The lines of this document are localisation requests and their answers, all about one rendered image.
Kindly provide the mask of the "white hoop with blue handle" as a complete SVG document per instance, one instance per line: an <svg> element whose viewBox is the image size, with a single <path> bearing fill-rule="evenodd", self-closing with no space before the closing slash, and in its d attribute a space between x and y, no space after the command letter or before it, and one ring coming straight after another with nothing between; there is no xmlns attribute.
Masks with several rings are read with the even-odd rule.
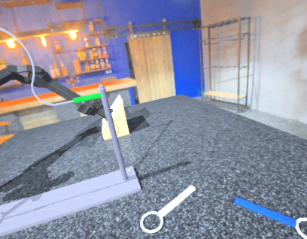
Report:
<svg viewBox="0 0 307 239"><path fill-rule="evenodd" d="M288 224L289 226L294 227L297 230L297 232L299 233L299 235L301 235L303 238L307 239L306 235L303 234L301 232L301 230L299 229L299 223L301 221L307 221L307 218L300 217L299 219L294 220L290 217L286 217L285 215L281 215L280 213L273 212L272 210L261 207L260 205L257 206L256 204L253 204L249 201L245 201L245 200L243 200L239 197L235 197L234 203L236 203L240 206L246 207L249 210L253 210L257 213L261 213L264 216L268 216L271 219L275 219L275 220L282 222L284 224Z"/></svg>

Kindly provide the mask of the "white loop with straight handle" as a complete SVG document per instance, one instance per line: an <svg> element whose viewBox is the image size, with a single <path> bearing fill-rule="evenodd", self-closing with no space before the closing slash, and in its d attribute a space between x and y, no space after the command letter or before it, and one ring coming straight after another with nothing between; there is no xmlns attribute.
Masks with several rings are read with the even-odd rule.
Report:
<svg viewBox="0 0 307 239"><path fill-rule="evenodd" d="M147 212L140 220L140 223L141 223L141 228L143 229L143 231L147 232L147 233L154 233L154 232L157 232L159 231L162 227L163 227L163 223L164 223L164 220L163 220L163 217L170 212L171 209L173 209L174 207L176 207L178 204L180 204L189 194L191 194L194 190L196 189L196 187L194 188L193 186L190 186L188 189L186 189L185 191L183 191L180 195L178 195L172 202L170 202L167 206L165 206L163 209L161 209L159 212L156 212L156 211L150 211L150 212ZM144 228L143 226L143 220L144 218L147 216L147 215L150 215L150 214L156 214L160 217L161 219L161 223L160 223L160 226L156 229L152 229L152 230L149 230L149 229L146 229Z"/></svg>

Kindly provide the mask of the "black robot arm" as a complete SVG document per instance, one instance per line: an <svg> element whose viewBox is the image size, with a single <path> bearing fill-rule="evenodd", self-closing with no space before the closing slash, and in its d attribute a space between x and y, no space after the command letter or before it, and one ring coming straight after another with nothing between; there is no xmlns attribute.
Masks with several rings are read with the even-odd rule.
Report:
<svg viewBox="0 0 307 239"><path fill-rule="evenodd" d="M18 74L21 72L28 72L28 77ZM17 80L22 83L32 84L32 76L32 65L8 65L0 70L0 86L10 80ZM38 67L37 65L35 66L35 81L33 86L38 88L48 88L50 91L55 92L57 95L63 97L67 101L83 96L78 95L77 93L68 89L66 86L63 86L61 83L51 79L50 75L43 68ZM107 121L101 98L80 101L74 104L78 106L78 111L83 115L86 114L95 116L97 113L101 117L105 118L105 121Z"/></svg>

